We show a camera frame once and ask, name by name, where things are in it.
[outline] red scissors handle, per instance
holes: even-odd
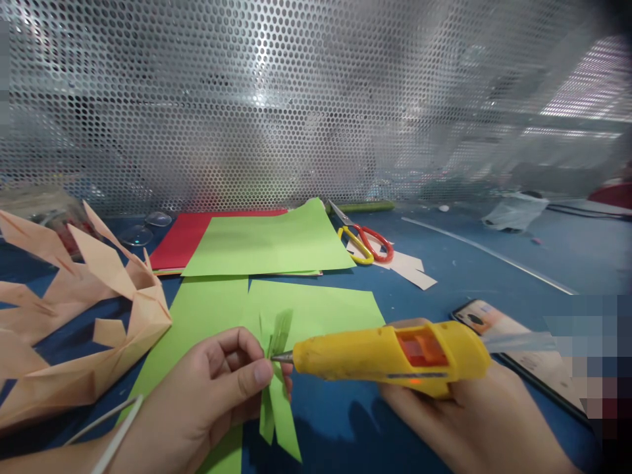
[[[357,230],[357,234],[362,239],[364,246],[371,252],[375,261],[378,261],[379,263],[389,263],[393,260],[393,257],[395,256],[395,251],[393,250],[393,246],[388,240],[386,240],[380,234],[368,227],[360,227],[359,225],[354,224],[354,229]],[[382,246],[386,247],[386,257],[381,256],[379,252],[373,250],[373,247],[371,246],[369,239],[367,239],[366,234],[372,235],[382,244]]]

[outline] smartphone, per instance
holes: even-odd
[[[453,311],[451,316],[479,336],[485,335],[488,338],[530,332],[528,328],[483,300],[473,300]],[[504,352],[495,356],[582,423],[590,426],[559,352]]]

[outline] blue table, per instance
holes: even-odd
[[[356,267],[315,277],[262,277],[307,285],[369,290],[387,322],[411,317],[443,321],[451,311],[469,300],[481,298],[511,315],[532,330],[546,330],[547,311],[570,307],[569,297],[501,259],[440,232],[403,221],[408,217],[459,234],[507,255],[580,293],[627,292],[632,281],[627,255],[632,242],[632,224],[545,211],[529,228],[541,239],[534,244],[530,234],[504,234],[485,229],[480,221],[484,209],[436,209],[402,206],[388,213],[352,215],[352,219],[384,234],[396,249],[420,257],[426,272],[438,284],[422,292],[393,271],[380,267]],[[107,221],[117,234],[140,219]],[[152,251],[167,230],[156,230],[147,250]],[[597,244],[607,233],[609,245]],[[42,295],[54,272],[21,251],[0,247],[5,262],[0,279],[24,282]],[[180,286],[177,276],[163,279],[169,304]],[[101,302],[38,344],[37,350],[58,363],[94,352],[91,342],[96,317],[119,315],[126,323],[130,304],[122,298]],[[142,361],[119,380],[94,406],[76,408],[36,427],[3,439],[0,458],[60,446],[74,433],[127,399]],[[278,448],[269,448],[259,436],[258,424],[244,429],[243,472],[408,472],[423,467],[426,472],[447,473],[447,467],[390,411],[368,382],[322,382],[294,375],[292,409],[304,465],[300,467]],[[0,401],[11,385],[0,393]],[[564,450],[585,472],[600,462],[600,446],[593,432],[560,409],[538,390],[529,387],[534,399]],[[100,436],[113,426],[96,429]]]

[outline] red paper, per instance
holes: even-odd
[[[151,266],[154,270],[180,269],[189,264],[189,260],[198,248],[213,217],[269,217],[287,213],[287,210],[248,211],[232,213],[190,213],[180,214],[163,241],[151,254]]]

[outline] metal mesh wall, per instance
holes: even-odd
[[[2,187],[104,213],[581,196],[630,150],[629,52],[594,3],[0,0],[0,19]]]

